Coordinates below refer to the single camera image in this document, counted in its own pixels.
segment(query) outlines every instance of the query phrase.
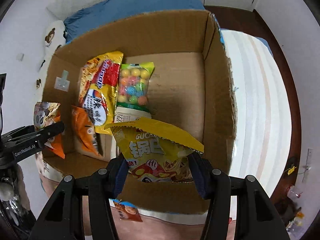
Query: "brown bear face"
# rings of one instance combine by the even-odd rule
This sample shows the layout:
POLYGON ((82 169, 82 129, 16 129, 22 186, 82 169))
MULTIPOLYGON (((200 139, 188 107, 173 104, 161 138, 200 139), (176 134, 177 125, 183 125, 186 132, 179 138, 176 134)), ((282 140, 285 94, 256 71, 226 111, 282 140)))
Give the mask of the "brown bear face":
POLYGON ((55 31, 56 28, 53 28, 49 34, 44 38, 44 40, 47 42, 47 43, 50 43, 52 41, 52 38, 54 37, 54 31, 55 31))

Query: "orange snack bag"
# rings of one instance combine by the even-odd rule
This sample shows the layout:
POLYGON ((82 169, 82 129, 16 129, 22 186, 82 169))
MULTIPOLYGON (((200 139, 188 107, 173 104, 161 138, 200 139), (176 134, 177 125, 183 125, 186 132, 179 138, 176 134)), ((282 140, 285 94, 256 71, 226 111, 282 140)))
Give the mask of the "orange snack bag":
MULTIPOLYGON (((60 121, 59 103, 37 102, 33 114, 35 130, 60 121)), ((51 137, 44 145, 61 158, 65 158, 62 149, 62 136, 58 134, 51 137)))
POLYGON ((82 149, 99 155, 94 125, 85 109, 72 106, 72 128, 82 142, 82 149))

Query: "metal screw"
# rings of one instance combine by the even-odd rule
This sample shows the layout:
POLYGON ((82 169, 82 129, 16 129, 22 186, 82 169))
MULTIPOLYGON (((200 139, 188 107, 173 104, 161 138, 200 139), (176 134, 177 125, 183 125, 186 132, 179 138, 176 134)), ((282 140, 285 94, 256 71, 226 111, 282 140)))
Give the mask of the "metal screw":
POLYGON ((220 171, 219 169, 213 169, 213 170, 212 170, 212 173, 213 173, 214 175, 220 175, 220 174, 221 174, 221 171, 220 171))
POLYGON ((107 169, 105 169, 105 168, 100 169, 100 170, 98 170, 98 173, 99 173, 100 175, 104 175, 104 174, 107 173, 107 169))
POLYGON ((64 177, 64 181, 65 182, 69 182, 71 180, 72 180, 72 176, 71 175, 67 175, 67 176, 64 177))
POLYGON ((254 182, 256 180, 256 178, 252 175, 248 175, 247 180, 250 182, 254 182))

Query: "yellow candy ball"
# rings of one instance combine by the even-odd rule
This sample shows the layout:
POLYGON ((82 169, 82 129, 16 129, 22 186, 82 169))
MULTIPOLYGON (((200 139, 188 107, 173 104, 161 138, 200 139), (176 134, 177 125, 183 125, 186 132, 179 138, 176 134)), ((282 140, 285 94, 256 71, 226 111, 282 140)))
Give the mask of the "yellow candy ball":
POLYGON ((121 71, 121 76, 122 77, 128 77, 130 75, 129 69, 124 69, 121 71))
POLYGON ((133 69, 131 70, 131 75, 134 76, 134 77, 140 76, 140 70, 137 69, 137 68, 133 68, 133 69))
POLYGON ((148 79, 150 77, 149 71, 146 69, 141 70, 140 76, 142 79, 148 79))
POLYGON ((120 103, 124 103, 125 101, 127 101, 127 97, 123 95, 119 95, 117 101, 120 103))

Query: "blue blanket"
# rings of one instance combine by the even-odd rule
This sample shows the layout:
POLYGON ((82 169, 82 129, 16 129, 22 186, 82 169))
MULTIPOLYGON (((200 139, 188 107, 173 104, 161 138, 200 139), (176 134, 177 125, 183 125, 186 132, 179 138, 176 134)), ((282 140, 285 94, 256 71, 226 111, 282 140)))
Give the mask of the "blue blanket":
POLYGON ((101 25, 145 12, 202 9, 200 0, 105 0, 64 20, 67 42, 101 25))

